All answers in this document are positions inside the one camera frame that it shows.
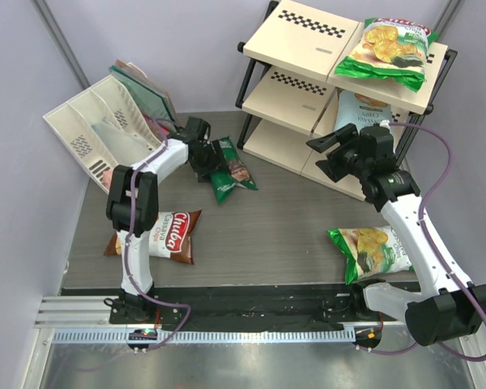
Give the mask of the dark green onion chips bag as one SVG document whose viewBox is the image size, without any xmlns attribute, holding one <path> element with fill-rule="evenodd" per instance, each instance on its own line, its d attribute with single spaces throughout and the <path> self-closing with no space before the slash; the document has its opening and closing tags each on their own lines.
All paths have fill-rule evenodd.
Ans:
<svg viewBox="0 0 486 389">
<path fill-rule="evenodd" d="M 221 151 L 223 157 L 220 167 L 210 175 L 216 202 L 222 204 L 236 187 L 258 190 L 232 139 L 226 136 L 212 143 L 216 151 Z"/>
</svg>

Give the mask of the light blue cassava chips bag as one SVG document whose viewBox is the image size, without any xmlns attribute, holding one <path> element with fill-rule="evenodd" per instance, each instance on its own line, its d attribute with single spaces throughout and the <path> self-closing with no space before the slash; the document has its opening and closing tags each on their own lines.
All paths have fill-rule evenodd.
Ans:
<svg viewBox="0 0 486 389">
<path fill-rule="evenodd" d="M 334 130 L 353 124 L 358 131 L 392 120 L 389 104 L 347 90 L 338 91 L 338 109 Z"/>
</svg>

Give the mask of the brown Chuba cassava chips bag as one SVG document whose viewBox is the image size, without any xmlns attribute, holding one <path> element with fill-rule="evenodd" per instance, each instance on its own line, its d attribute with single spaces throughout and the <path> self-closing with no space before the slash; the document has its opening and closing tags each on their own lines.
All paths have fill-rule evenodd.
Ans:
<svg viewBox="0 0 486 389">
<path fill-rule="evenodd" d="M 160 212 L 149 236 L 149 255 L 194 265 L 191 234 L 202 211 Z"/>
</svg>

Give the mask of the green Chuba cassava chips bag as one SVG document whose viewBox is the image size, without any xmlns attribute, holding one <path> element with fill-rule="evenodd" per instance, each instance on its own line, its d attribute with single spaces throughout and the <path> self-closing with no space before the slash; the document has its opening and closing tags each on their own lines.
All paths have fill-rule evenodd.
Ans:
<svg viewBox="0 0 486 389">
<path fill-rule="evenodd" d="M 355 79 L 393 79 L 418 92 L 425 80 L 429 46 L 438 34 L 407 19 L 370 18 L 359 43 L 335 68 Z"/>
</svg>

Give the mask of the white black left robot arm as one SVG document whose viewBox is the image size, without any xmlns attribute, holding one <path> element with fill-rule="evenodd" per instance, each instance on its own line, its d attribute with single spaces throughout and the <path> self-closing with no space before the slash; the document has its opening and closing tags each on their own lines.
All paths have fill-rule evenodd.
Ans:
<svg viewBox="0 0 486 389">
<path fill-rule="evenodd" d="M 159 184 L 182 165 L 190 165 L 200 180 L 207 180 L 224 164 L 219 146 L 210 140 L 211 125 L 190 117 L 177 133 L 164 136 L 163 143 L 132 165 L 112 170 L 106 216 L 121 241 L 123 279 L 112 312 L 130 315 L 148 323 L 157 306 L 174 304 L 154 298 L 149 266 L 150 232 L 159 214 Z"/>
</svg>

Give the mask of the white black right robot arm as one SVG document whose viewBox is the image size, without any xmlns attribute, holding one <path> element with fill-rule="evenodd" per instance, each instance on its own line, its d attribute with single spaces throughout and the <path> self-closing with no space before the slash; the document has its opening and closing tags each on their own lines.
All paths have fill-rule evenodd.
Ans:
<svg viewBox="0 0 486 389">
<path fill-rule="evenodd" d="M 356 287 L 349 303 L 360 320 L 377 312 L 404 323 L 421 346 L 475 334 L 486 327 L 486 285 L 476 285 L 454 260 L 426 212 L 427 195 L 400 169 L 390 122 L 357 130 L 353 124 L 307 141 L 326 157 L 317 167 L 333 182 L 356 177 L 367 202 L 399 239 L 416 273 L 420 291 L 387 282 Z"/>
</svg>

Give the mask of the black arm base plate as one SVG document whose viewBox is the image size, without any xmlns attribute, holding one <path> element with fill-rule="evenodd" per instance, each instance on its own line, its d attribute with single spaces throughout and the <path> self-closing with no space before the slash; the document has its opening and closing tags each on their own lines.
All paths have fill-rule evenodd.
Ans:
<svg viewBox="0 0 486 389">
<path fill-rule="evenodd" d="M 134 349 L 168 344 L 358 342 L 373 348 L 391 317 L 366 309 L 344 284 L 219 286 L 158 289 L 157 306 L 141 318 L 114 313 L 109 323 L 126 325 Z"/>
</svg>

